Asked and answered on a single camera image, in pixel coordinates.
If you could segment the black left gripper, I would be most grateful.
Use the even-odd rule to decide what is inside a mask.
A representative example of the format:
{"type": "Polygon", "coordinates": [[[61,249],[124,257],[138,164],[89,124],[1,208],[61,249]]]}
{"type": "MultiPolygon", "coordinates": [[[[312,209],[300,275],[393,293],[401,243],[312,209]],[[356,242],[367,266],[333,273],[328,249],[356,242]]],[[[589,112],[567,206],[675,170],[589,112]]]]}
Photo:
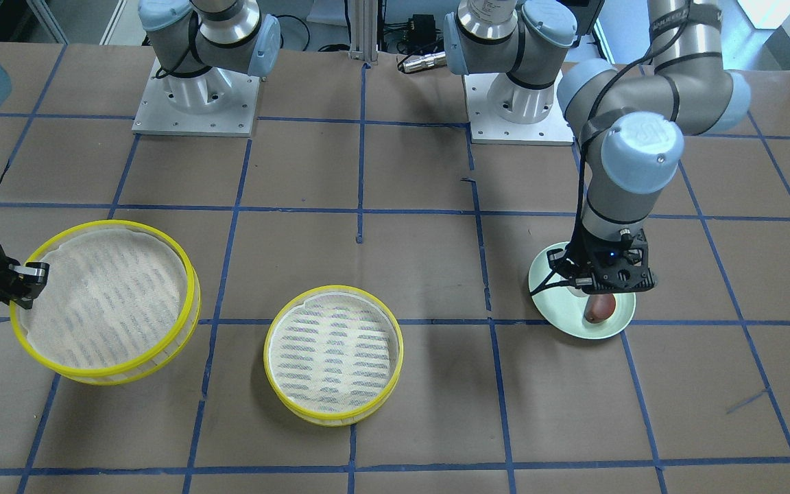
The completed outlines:
{"type": "Polygon", "coordinates": [[[562,278],[557,285],[585,294],[642,293],[655,287],[645,231],[622,228],[615,237],[602,239],[579,227],[566,247],[549,250],[549,268],[562,278]]]}

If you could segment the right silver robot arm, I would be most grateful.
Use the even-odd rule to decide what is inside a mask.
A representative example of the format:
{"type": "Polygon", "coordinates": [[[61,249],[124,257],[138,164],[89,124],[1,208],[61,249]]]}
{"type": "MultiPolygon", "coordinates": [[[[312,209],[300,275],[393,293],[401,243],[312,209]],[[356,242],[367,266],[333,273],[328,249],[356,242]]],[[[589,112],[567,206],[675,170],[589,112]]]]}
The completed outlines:
{"type": "MultiPolygon", "coordinates": [[[[242,96],[252,78],[272,72],[277,18],[254,1],[141,1],[138,13],[158,62],[146,87],[156,121],[137,125],[138,134],[164,135],[167,123],[174,137],[250,137],[257,91],[242,96]]],[[[43,263],[22,265],[0,244],[0,303],[28,309],[47,275],[43,263]]]]}

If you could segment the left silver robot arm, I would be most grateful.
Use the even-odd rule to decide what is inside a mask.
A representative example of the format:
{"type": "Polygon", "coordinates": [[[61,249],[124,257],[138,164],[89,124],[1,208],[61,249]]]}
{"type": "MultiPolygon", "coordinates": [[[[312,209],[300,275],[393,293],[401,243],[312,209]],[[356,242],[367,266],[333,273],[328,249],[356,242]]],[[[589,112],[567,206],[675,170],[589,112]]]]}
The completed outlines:
{"type": "Polygon", "coordinates": [[[722,66],[722,11],[715,1],[650,1],[649,49],[627,76],[602,59],[559,75],[576,40],[574,14],[557,1],[462,1],[442,28],[449,69],[499,74],[524,94],[557,97],[579,147],[573,236],[547,253],[531,281],[583,293],[640,293],[655,286],[643,225],[684,152],[684,137],[733,128],[747,115],[750,87],[722,66]]]}

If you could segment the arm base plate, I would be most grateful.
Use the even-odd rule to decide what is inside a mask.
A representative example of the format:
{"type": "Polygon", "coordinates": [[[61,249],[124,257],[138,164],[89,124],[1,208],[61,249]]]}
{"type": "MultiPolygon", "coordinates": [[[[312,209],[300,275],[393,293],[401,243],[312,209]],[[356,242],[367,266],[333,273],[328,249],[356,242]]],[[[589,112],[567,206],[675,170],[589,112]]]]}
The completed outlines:
{"type": "Polygon", "coordinates": [[[132,131],[158,137],[239,137],[254,134],[261,78],[212,68],[197,78],[158,79],[155,60],[132,131]]]}
{"type": "Polygon", "coordinates": [[[531,90],[505,74],[464,75],[465,103],[474,144],[568,146],[573,131],[562,115],[557,88],[531,90]]]}

